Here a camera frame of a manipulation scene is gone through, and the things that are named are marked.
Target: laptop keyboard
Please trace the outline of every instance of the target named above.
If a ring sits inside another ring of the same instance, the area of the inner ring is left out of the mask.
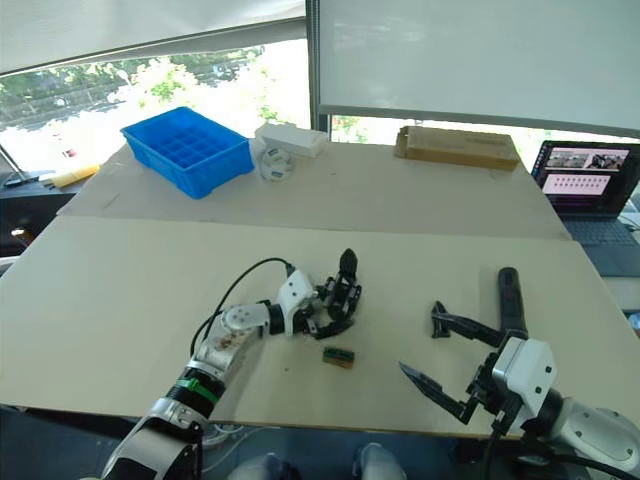
[[[620,222],[565,221],[569,233],[582,245],[637,245],[631,232]]]

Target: robotic hand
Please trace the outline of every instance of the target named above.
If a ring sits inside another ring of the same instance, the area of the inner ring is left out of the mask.
[[[484,455],[485,478],[490,475],[496,441],[508,432],[524,433],[523,449],[515,457],[537,457],[534,463],[540,458],[574,463],[604,471],[606,478],[640,476],[640,430],[617,412],[563,398],[551,388],[556,365],[549,345],[528,337],[517,271],[504,268],[498,280],[500,331],[452,315],[440,302],[431,312],[435,338],[448,337],[453,330],[498,349],[478,368],[467,387],[466,402],[445,394],[427,375],[403,363],[400,368],[425,396],[464,424],[478,405],[495,415],[494,434]],[[575,449],[581,456],[557,454],[552,447],[558,446]]]
[[[357,283],[357,259],[352,250],[342,254],[336,279],[329,277],[324,286],[315,289],[302,271],[286,265],[288,278],[278,290],[275,304],[239,305],[210,317],[210,329],[174,386],[112,453],[104,480],[200,478],[202,436],[208,418],[262,331],[272,335],[305,332],[325,338],[353,324],[351,316],[362,288]],[[332,322],[321,326],[314,315],[324,309]]]

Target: laptop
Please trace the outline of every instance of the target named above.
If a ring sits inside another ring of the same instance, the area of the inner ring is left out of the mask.
[[[640,245],[618,215],[640,179],[640,144],[545,141],[531,175],[604,277],[640,277]]]

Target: table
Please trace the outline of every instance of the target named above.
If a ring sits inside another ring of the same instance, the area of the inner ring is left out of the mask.
[[[390,233],[571,239],[523,165],[514,172],[406,160],[393,147],[330,143],[294,174],[242,175],[193,200],[117,152],[61,215]]]
[[[557,388],[640,424],[640,345],[574,242],[82,216],[54,220],[0,278],[0,403],[142,415],[173,384],[192,332],[237,274],[281,255],[319,283],[346,247],[364,288],[356,325],[322,342],[266,339],[214,419],[487,435],[488,414],[460,424],[397,362],[463,398],[490,348],[431,339],[427,313],[439,299],[497,326],[496,273],[511,265],[530,334],[554,352]],[[283,278],[264,267],[231,301],[273,297]],[[354,350],[353,370],[322,363],[326,345]]]

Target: laptop screen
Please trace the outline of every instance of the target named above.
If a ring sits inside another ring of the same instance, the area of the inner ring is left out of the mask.
[[[546,141],[531,175],[558,214],[617,217],[640,178],[640,145]]]

